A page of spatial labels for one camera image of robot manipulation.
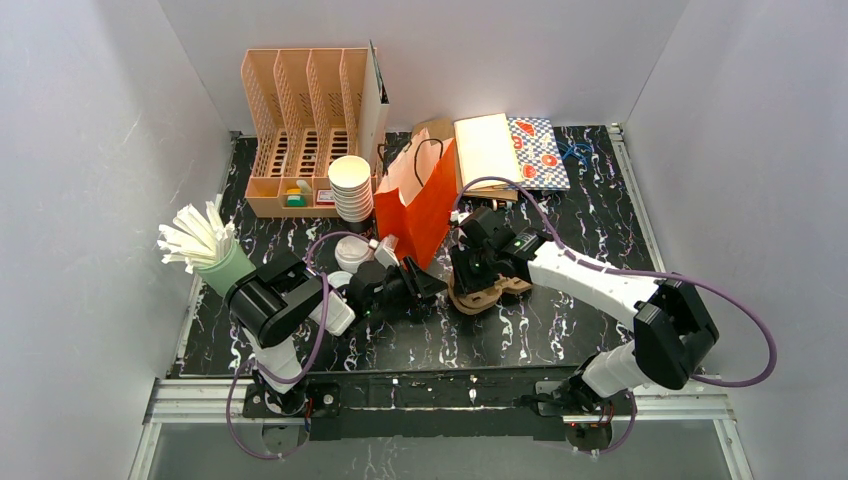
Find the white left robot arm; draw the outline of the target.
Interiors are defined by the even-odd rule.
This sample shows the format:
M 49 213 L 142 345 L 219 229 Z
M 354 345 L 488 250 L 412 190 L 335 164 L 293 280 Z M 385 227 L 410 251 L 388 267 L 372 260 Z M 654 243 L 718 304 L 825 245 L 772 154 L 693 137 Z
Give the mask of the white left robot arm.
M 333 291 L 329 279 L 310 271 L 306 262 L 285 252 L 235 282 L 225 296 L 230 313 L 253 344 L 252 369 L 257 380 L 281 395 L 289 393 L 317 356 L 298 358 L 293 335 L 308 320 L 329 335 L 343 334 L 380 307 L 411 308 L 436 299 L 447 283 L 428 274 L 410 257 L 385 266 L 367 260 Z

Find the orange paper bag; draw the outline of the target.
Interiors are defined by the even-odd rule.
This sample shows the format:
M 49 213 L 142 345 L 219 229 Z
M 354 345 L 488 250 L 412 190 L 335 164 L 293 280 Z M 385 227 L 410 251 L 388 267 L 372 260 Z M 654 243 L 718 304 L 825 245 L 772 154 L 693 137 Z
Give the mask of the orange paper bag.
M 428 268 L 449 231 L 458 194 L 456 143 L 424 128 L 389 165 L 374 196 L 378 236 L 398 239 L 395 254 Z

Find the brown pulp cup carrier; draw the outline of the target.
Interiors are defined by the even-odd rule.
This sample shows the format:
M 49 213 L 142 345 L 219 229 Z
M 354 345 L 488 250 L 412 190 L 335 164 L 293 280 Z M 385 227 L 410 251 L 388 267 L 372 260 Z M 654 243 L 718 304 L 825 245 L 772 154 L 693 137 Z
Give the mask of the brown pulp cup carrier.
M 456 294 L 454 278 L 448 282 L 448 295 L 454 307 L 465 315 L 476 315 L 493 307 L 504 294 L 519 295 L 532 288 L 532 284 L 518 277 L 500 276 L 493 286 L 471 294 Z

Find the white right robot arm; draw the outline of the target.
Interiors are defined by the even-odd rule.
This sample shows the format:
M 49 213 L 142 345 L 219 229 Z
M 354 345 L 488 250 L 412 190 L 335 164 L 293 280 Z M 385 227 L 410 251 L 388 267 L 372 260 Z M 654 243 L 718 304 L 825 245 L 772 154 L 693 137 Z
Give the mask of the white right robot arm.
M 680 390 L 717 343 L 717 327 L 691 284 L 616 275 L 608 264 L 566 254 L 544 231 L 513 231 L 488 207 L 452 212 L 450 221 L 461 232 L 450 251 L 457 309 L 473 314 L 503 293 L 546 287 L 610 315 L 632 333 L 631 341 L 589 357 L 561 384 L 554 397 L 564 405 L 588 409 L 643 384 Z

